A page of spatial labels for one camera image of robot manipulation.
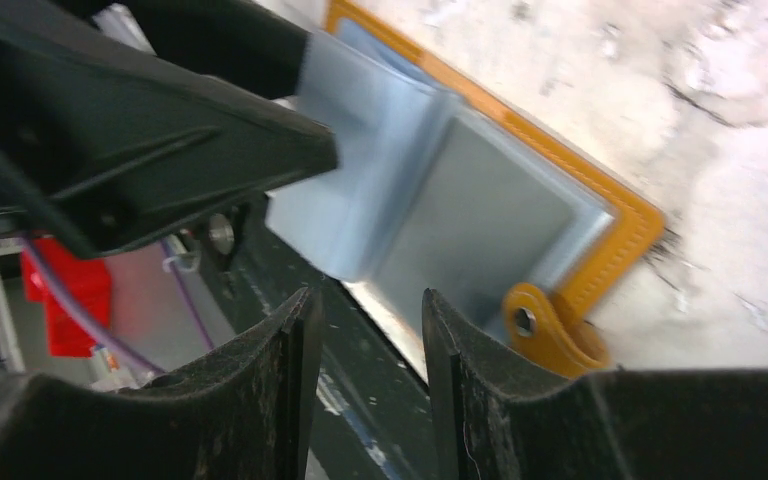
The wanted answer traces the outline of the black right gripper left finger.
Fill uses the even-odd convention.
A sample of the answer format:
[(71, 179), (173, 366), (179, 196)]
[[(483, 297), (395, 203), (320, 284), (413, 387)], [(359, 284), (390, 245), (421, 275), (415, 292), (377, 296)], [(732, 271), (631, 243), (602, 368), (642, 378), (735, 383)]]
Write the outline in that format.
[(322, 336), (303, 288), (140, 389), (0, 375), (0, 479), (301, 479)]

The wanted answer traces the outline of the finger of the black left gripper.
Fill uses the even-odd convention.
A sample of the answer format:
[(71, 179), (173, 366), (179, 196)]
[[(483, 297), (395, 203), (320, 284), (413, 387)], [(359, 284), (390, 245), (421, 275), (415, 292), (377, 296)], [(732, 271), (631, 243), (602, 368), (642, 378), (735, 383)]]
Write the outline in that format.
[(256, 1), (123, 1), (159, 57), (267, 100), (296, 91), (309, 32)]
[(333, 170), (324, 125), (107, 36), (102, 1), (0, 1), (0, 236), (98, 258)]

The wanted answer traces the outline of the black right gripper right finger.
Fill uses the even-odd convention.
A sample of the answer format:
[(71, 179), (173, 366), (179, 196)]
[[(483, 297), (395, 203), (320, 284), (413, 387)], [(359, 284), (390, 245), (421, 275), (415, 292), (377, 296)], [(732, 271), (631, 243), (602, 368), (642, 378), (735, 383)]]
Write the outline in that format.
[(768, 479), (768, 369), (556, 375), (422, 299), (443, 479)]

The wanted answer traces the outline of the yellow-brown card holder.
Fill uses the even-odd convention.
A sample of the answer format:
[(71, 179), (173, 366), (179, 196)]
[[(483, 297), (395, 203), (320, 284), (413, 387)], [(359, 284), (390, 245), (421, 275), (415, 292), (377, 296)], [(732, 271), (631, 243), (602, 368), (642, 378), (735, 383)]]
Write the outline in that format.
[(585, 315), (664, 231), (661, 212), (478, 83), (351, 1), (325, 29), (395, 96), (382, 115), (405, 149), (369, 281), (396, 313), (433, 288), (487, 336), (576, 378), (607, 367)]

